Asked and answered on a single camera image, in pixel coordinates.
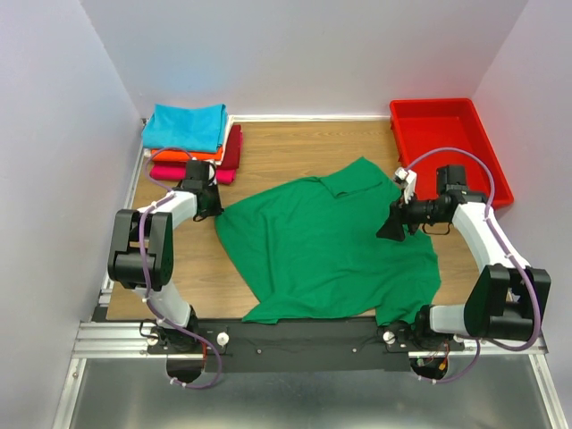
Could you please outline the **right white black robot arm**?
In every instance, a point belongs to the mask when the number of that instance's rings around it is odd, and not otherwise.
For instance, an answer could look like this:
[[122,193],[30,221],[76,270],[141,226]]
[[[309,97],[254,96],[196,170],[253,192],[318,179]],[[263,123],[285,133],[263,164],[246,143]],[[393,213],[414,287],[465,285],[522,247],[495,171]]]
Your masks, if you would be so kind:
[[438,168],[437,197],[416,196],[416,173],[400,167],[394,181],[401,189],[380,239],[402,242],[420,227],[444,223],[465,240],[479,276],[461,305],[426,305],[416,314],[411,339],[420,349],[433,349],[443,336],[490,341],[510,351],[524,351],[540,336],[551,288],[544,269],[532,267],[509,242],[484,193],[467,186],[461,165]]

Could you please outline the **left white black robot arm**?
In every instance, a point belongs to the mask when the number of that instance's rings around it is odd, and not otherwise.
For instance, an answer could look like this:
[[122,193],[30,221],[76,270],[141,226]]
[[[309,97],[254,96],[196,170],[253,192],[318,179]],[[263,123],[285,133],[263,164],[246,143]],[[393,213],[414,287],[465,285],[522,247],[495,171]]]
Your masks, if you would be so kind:
[[216,167],[190,159],[178,185],[140,209],[122,209],[114,218],[107,272],[111,280],[136,293],[167,333],[178,352],[197,344],[209,347],[198,334],[198,319],[172,279],[174,231],[185,222],[202,222],[223,213]]

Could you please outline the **green t shirt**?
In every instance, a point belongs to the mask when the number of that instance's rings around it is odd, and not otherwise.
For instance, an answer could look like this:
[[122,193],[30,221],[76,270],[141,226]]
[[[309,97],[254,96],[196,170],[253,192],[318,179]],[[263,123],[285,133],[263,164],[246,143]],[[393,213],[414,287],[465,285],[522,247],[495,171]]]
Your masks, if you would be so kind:
[[359,158],[326,176],[290,181],[228,206],[215,222],[225,252],[257,298],[248,323],[338,319],[374,310],[378,324],[412,322],[441,285],[431,239],[377,232],[399,196]]

